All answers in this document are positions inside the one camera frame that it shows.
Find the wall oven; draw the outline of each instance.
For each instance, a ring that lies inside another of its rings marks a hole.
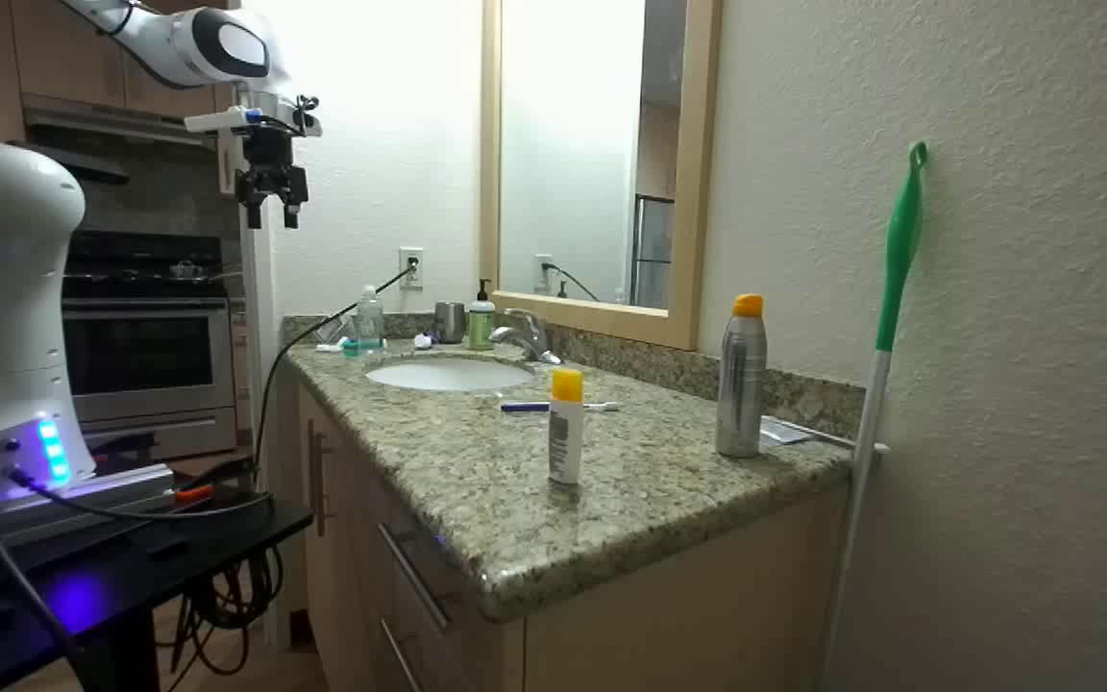
[[[228,310],[216,239],[73,239],[66,363],[95,464],[233,448]]]

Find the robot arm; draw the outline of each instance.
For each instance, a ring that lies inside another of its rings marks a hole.
[[[260,223],[260,198],[282,195],[286,228],[309,198],[309,173],[292,164],[292,137],[323,134],[314,96],[286,96],[286,64],[266,27],[251,10],[187,9],[159,17],[133,0],[66,0],[101,34],[116,40],[146,73],[173,88],[233,84],[237,102],[187,114],[187,132],[233,132],[251,169],[233,195],[247,223]]]

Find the yellow cap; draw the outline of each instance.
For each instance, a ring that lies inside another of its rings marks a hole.
[[[735,314],[761,318],[761,295],[757,291],[737,291]]]
[[[552,369],[552,398],[585,398],[585,371]]]

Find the sink basin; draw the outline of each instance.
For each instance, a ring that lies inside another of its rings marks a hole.
[[[419,387],[419,391],[479,391],[479,387],[514,387],[535,371],[517,363],[479,363],[479,359],[419,359],[389,363],[366,371],[377,386]]]

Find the electrical outlet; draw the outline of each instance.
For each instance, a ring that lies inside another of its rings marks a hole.
[[[423,246],[400,246],[400,269],[416,256],[416,269],[400,282],[400,291],[423,291],[427,289],[427,250]]]
[[[535,252],[535,256],[530,256],[530,269],[535,269],[535,291],[550,291],[550,266],[552,266],[550,252]]]

